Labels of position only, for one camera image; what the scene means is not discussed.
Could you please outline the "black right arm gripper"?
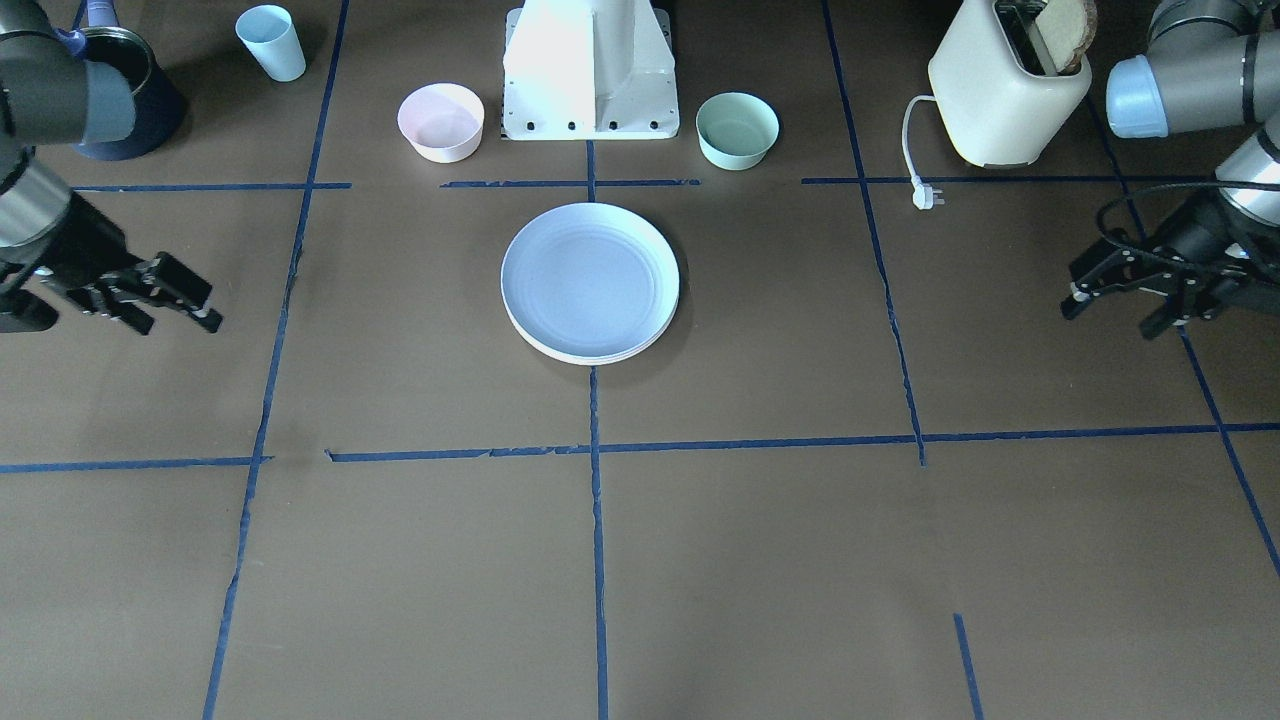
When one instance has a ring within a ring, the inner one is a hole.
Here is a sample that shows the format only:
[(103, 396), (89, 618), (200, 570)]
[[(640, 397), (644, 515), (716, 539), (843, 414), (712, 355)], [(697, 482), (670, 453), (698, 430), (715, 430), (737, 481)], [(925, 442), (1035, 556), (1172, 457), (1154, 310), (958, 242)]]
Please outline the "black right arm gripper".
[(169, 252), (151, 260), (136, 256), (123, 231), (79, 195), (69, 196), (60, 210), (4, 205), (3, 260), (35, 264), (29, 281), (79, 313), (109, 318), (142, 336), (155, 324), (145, 305), (180, 313), (210, 334), (224, 320), (210, 304), (212, 287), (205, 278)]

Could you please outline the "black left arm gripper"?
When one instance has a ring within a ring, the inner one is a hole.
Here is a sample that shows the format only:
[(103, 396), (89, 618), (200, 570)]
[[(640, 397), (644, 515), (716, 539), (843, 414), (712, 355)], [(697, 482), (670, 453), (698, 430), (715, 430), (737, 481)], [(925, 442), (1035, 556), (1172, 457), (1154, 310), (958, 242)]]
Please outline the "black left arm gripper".
[(1097, 299), (1134, 291), (1165, 300), (1140, 322), (1144, 340), (1230, 307), (1277, 315), (1277, 191), (1196, 190), (1143, 240), (1107, 224), (1111, 210), (1146, 195), (1124, 193), (1094, 214), (1100, 240), (1069, 265), (1065, 320)]

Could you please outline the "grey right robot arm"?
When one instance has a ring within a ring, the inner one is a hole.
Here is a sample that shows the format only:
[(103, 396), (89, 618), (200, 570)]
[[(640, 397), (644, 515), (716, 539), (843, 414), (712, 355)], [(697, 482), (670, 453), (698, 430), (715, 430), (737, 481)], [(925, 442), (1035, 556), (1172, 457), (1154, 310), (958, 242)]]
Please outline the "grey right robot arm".
[(92, 159), (142, 156), (168, 141), (187, 102), (110, 1), (88, 24), (59, 29), (36, 1), (3, 4), (3, 331), (41, 332), (58, 310), (29, 292), (40, 281), (83, 314), (154, 327), (166, 307), (209, 333), (221, 325), (212, 288), (169, 252), (136, 256), (124, 232), (36, 155), (70, 145)]

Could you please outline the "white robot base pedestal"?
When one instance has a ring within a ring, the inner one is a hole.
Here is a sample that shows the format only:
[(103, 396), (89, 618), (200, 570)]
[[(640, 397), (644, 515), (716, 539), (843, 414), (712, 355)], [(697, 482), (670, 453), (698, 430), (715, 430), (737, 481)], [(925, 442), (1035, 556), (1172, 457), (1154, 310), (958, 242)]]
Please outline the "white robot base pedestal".
[(650, 141), (680, 129), (669, 12), (526, 1), (507, 13), (500, 126), (513, 141)]

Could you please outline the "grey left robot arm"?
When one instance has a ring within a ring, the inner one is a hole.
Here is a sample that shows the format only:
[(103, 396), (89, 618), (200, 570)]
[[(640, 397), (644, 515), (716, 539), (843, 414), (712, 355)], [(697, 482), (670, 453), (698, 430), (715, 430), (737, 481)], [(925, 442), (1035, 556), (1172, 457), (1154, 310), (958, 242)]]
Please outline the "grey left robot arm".
[(1147, 340), (1230, 307), (1279, 307), (1279, 117), (1276, 31), (1261, 27), (1272, 1), (1164, 1), (1144, 54), (1112, 68), (1106, 113), (1120, 138), (1164, 138), (1252, 126), (1253, 133), (1142, 240), (1096, 214), (1101, 237), (1069, 266), (1060, 305), (1079, 316), (1111, 293), (1162, 297), (1142, 323)]

